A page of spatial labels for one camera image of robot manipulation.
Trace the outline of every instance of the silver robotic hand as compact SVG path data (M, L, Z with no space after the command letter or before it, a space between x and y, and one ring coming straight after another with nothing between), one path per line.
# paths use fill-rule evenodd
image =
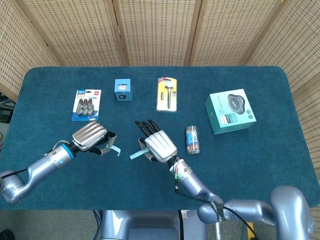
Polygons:
M196 176L188 164L179 158L177 147L158 125L148 120L135 123L147 136L139 138L144 155L150 161L167 163L175 177L178 194L203 200L198 207L199 219L212 224L222 220L238 221L239 216L246 222L276 226L278 240L310 240L315 230L315 221L303 193L293 186L279 186L270 194L271 206L264 201L232 199L227 202L212 193ZM178 190L183 185L188 195Z
M97 122L90 122L72 135L72 142L59 141L40 160L21 171L8 170L0 173L0 194L8 204L16 204L23 200L39 183L62 168L76 157L77 152L105 154L113 148L116 134L107 131ZM108 142L99 149L95 146ZM19 173L28 172L25 183Z

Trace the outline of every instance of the blue box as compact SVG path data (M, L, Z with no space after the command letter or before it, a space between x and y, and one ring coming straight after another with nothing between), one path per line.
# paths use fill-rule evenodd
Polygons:
M243 89L212 93L205 108L214 134L247 129L256 122Z
M132 86L130 78L116 79L114 93L118 101L132 101Z

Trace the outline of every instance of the table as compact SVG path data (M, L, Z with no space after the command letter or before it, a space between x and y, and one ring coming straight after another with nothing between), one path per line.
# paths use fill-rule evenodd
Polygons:
M157 78L178 80L177 112L157 112ZM118 102L115 79L130 78L133 101ZM211 93L244 89L257 123L214 135L205 109ZM143 137L134 121L152 119L169 135L203 183L224 201L263 200L279 185L292 185L310 207L320 190L285 72L276 66L39 67L24 77L0 157L0 172L20 170L87 122L71 121L77 89L101 89L98 122L117 134L104 156L80 152L39 184L21 203L1 209L196 209L174 191L168 166L144 156L130 160ZM185 127L199 129L200 154L187 155Z

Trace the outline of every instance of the clear plastic bottle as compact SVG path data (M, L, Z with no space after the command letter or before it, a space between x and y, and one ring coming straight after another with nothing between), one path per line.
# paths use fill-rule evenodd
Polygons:
M187 126L185 128L185 139L186 139L186 153L187 154L200 153L200 145L199 145L198 127L197 126Z

